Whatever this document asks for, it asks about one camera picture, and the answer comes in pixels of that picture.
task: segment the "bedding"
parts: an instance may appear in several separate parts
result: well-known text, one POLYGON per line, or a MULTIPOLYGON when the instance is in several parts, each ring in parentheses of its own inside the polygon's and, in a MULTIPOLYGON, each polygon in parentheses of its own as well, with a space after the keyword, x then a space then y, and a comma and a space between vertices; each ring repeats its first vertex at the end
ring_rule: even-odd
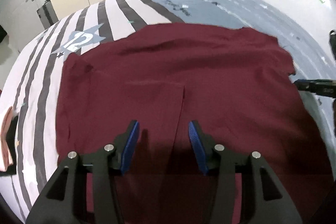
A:
POLYGON ((64 62, 58 160, 104 147, 136 119, 140 141, 130 171, 115 178, 125 223, 197 224, 215 185, 198 170, 189 141, 196 119, 216 143, 260 152, 306 221, 333 177, 319 130, 288 78, 294 72, 277 39, 251 28, 146 26, 64 62), (152 82, 160 85, 153 90, 152 82), (168 83, 174 93, 167 94, 168 83))
MULTIPOLYGON (((0 192, 22 221, 57 167, 55 114, 67 54, 51 53, 84 30, 93 30, 92 36, 105 39, 92 40, 78 48, 79 55, 100 43, 127 37, 146 25, 170 22, 233 29, 252 27, 277 37, 280 46, 292 55, 296 70, 292 81, 336 79, 334 63, 317 42, 290 18, 261 0, 105 0, 79 10, 38 35, 23 49, 0 96, 0 112, 13 106, 19 114, 17 174, 0 178, 0 192)), ((300 95, 318 125, 335 175, 332 100, 306 93, 300 95)))

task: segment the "green apple decal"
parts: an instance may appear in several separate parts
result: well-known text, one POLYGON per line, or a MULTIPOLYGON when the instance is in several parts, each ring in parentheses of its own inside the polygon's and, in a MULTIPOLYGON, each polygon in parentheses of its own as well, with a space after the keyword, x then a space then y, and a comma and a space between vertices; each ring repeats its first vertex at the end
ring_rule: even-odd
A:
POLYGON ((323 0, 319 0, 322 4, 325 2, 325 1, 323 1, 323 0))

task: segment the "door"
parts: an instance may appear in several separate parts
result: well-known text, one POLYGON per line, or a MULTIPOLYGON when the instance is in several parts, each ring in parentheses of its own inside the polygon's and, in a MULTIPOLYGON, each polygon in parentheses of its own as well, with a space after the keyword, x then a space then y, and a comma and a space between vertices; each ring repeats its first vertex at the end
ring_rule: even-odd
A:
POLYGON ((0 0, 0 25, 9 36, 9 43, 19 52, 44 30, 37 15, 36 0, 0 0))

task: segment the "star print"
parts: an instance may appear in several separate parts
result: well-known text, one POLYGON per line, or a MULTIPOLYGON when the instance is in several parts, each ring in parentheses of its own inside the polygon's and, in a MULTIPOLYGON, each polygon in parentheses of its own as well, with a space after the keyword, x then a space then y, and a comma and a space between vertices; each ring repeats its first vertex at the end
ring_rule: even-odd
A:
POLYGON ((97 32, 102 25, 103 24, 96 25, 83 32, 81 31, 72 32, 69 36, 68 41, 65 42, 63 45, 61 45, 56 51, 53 51, 51 54, 62 53, 62 55, 64 55, 64 61, 65 61, 70 53, 76 52, 81 47, 99 43, 100 41, 105 39, 105 37, 101 37, 95 34, 95 32, 97 32))
POLYGON ((25 182, 27 182, 28 185, 31 183, 37 185, 35 165, 31 165, 28 161, 26 161, 23 166, 24 168, 22 170, 22 173, 25 175, 25 182))

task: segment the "white stripe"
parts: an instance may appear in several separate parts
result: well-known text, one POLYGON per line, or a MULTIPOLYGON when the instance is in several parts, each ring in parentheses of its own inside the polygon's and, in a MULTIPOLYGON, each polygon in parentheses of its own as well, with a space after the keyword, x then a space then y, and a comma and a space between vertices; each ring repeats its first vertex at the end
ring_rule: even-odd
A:
MULTIPOLYGON (((87 9, 83 31, 98 25, 98 14, 97 14, 98 13, 98 5, 99 5, 99 3, 95 3, 87 9)), ((82 47, 81 54, 89 51, 92 48, 97 47, 98 45, 99 45, 99 43, 95 43, 95 44, 89 44, 87 46, 82 47)))
POLYGON ((309 77, 304 73, 304 71, 299 67, 299 65, 295 62, 293 62, 294 67, 306 78, 309 79, 309 77))
POLYGON ((0 188, 1 195, 11 208, 12 212, 19 216, 19 219, 23 222, 23 218, 21 217, 20 208, 17 204, 13 193, 12 180, 10 176, 0 177, 0 188))
POLYGON ((141 0, 126 0, 127 4, 148 24, 171 23, 170 20, 160 15, 152 7, 141 0))
MULTIPOLYGON (((58 33, 61 30, 66 19, 67 18, 63 18, 60 21, 54 33, 58 33)), ((35 118, 36 118, 36 111, 37 111, 37 101, 38 101, 38 97, 42 89, 44 71, 47 65, 48 58, 51 53, 51 49, 55 43, 56 37, 57 35, 55 36, 53 35, 50 38, 38 62, 38 65, 37 65, 37 68, 34 74, 34 79, 30 86, 28 109, 27 109, 27 114, 26 114, 26 118, 23 124, 23 129, 22 129, 23 131, 23 136, 22 136, 23 170, 28 171, 28 173, 24 173, 24 180, 25 180, 25 185, 26 185, 32 205, 34 204, 35 200, 37 199, 39 195, 37 184, 34 179, 34 176, 36 177, 36 170, 35 170, 35 163, 33 159, 34 131, 35 131, 35 122, 36 122, 35 118)))
MULTIPOLYGON (((50 33, 51 30, 52 30, 52 27, 46 32, 45 37, 43 38, 39 47, 36 50, 36 53, 35 53, 32 61, 31 61, 31 64, 34 62, 34 60, 36 58, 36 55, 39 52, 39 49, 41 49, 41 44, 43 44, 46 36, 50 33)), ((31 53, 33 52, 33 50, 36 47, 36 44, 38 42, 38 40, 36 40, 36 39, 39 38, 39 37, 40 37, 40 35, 36 36, 36 38, 34 40, 32 40, 30 43, 28 43, 24 47, 21 54, 18 56, 16 62, 14 63, 14 65, 13 65, 13 67, 12 67, 12 69, 11 69, 9 75, 8 75, 8 78, 6 80, 6 83, 4 85, 2 95, 0 96, 0 109, 1 110, 3 110, 8 105, 13 105, 14 104, 15 97, 16 97, 16 92, 17 92, 17 87, 19 86, 19 83, 21 82, 21 79, 23 77, 23 72, 26 68, 29 57, 30 57, 31 53)), ((19 110, 21 108, 23 97, 24 97, 24 91, 25 91, 25 87, 26 87, 26 82, 27 82, 27 75, 25 77, 25 81, 22 83, 22 86, 21 86, 20 95, 19 95, 18 103, 17 103, 17 109, 15 110, 16 112, 17 112, 17 110, 19 110)), ((17 141, 17 128, 16 128, 15 140, 17 141)), ((21 187, 20 187, 20 183, 19 183, 19 180, 18 180, 18 175, 13 175, 13 183, 14 183, 14 187, 16 189, 16 194, 18 196, 19 203, 20 203, 20 206, 22 208, 22 211, 23 211, 25 216, 28 216, 29 210, 28 210, 28 208, 26 206, 26 203, 25 203, 25 201, 23 199, 23 196, 22 196, 21 187)), ((3 184, 2 181, 0 180, 0 192, 3 193, 3 194, 6 194, 6 195, 12 196, 12 198, 15 199, 15 195, 14 195, 14 192, 13 192, 11 182, 10 182, 10 185, 9 184, 7 185, 7 184, 3 184)), ((18 216, 19 219, 21 219, 21 214, 20 213, 18 213, 16 215, 18 216)))
POLYGON ((106 0, 105 8, 110 22, 113 39, 115 41, 128 37, 135 32, 127 17, 122 10, 120 10, 116 0, 106 0))
POLYGON ((316 70, 316 72, 319 74, 319 77, 324 79, 324 77, 322 76, 322 74, 320 73, 320 71, 317 69, 317 65, 313 62, 312 59, 310 59, 310 57, 304 53, 304 51, 301 50, 300 47, 298 47, 298 45, 293 44, 293 47, 295 47, 305 58, 307 58, 309 60, 309 62, 312 64, 313 68, 316 70))
MULTIPOLYGON (((76 29, 77 21, 82 10, 77 11, 69 21, 64 33, 61 45, 69 40, 70 34, 76 29)), ((44 122, 43 144, 44 144, 44 160, 45 173, 47 180, 57 168, 58 153, 56 151, 56 107, 59 92, 59 85, 62 76, 64 56, 56 58, 54 69, 50 76, 50 87, 46 101, 46 117, 44 122)))

